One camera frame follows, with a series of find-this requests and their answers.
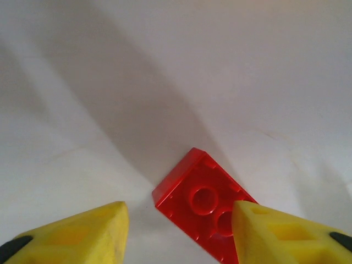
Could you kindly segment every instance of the red lego brick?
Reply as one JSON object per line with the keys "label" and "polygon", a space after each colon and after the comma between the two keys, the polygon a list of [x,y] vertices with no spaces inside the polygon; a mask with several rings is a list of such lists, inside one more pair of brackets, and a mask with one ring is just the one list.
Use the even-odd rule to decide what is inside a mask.
{"label": "red lego brick", "polygon": [[155,207],[216,260],[238,263],[231,228],[233,203],[256,201],[205,151],[192,148],[152,196]]}

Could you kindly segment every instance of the white surface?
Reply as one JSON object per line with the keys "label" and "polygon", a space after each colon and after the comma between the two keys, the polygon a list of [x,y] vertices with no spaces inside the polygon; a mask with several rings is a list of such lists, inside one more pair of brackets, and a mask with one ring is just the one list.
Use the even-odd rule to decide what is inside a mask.
{"label": "white surface", "polygon": [[0,244],[115,200],[125,263],[215,263],[153,208],[192,147],[352,233],[352,2],[0,3]]}

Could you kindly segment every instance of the black rubber tip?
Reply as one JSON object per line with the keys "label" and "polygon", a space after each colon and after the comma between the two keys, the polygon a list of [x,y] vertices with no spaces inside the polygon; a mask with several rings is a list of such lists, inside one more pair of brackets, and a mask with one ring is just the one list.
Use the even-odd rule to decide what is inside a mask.
{"label": "black rubber tip", "polygon": [[331,232],[330,237],[332,237],[341,246],[344,246],[347,250],[352,252],[352,237],[338,232]]}
{"label": "black rubber tip", "polygon": [[11,241],[8,241],[0,246],[0,264],[4,264],[9,258],[20,251],[32,239],[33,236],[25,235],[21,236],[20,238],[15,238]]}

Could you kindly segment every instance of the yellow foam pad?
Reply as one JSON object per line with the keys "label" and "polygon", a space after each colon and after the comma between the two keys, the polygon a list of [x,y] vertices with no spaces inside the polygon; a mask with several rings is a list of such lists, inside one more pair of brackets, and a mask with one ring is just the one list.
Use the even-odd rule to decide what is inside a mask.
{"label": "yellow foam pad", "polygon": [[128,226],[126,204],[110,203],[18,235],[33,239],[5,264],[119,264]]}
{"label": "yellow foam pad", "polygon": [[352,253],[332,239],[332,227],[237,201],[232,216],[240,264],[350,264]]}

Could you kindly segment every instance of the rectangular hole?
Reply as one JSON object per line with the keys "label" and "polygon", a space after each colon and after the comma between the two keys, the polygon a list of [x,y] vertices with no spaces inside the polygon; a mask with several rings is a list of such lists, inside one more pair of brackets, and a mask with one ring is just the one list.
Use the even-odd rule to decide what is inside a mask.
{"label": "rectangular hole", "polygon": [[89,233],[89,227],[71,226],[57,228],[48,235],[46,245],[77,245]]}
{"label": "rectangular hole", "polygon": [[268,229],[279,240],[314,240],[314,237],[296,223],[269,224]]}
{"label": "rectangular hole", "polygon": [[324,248],[300,247],[291,250],[290,253],[298,264],[342,264],[334,252]]}

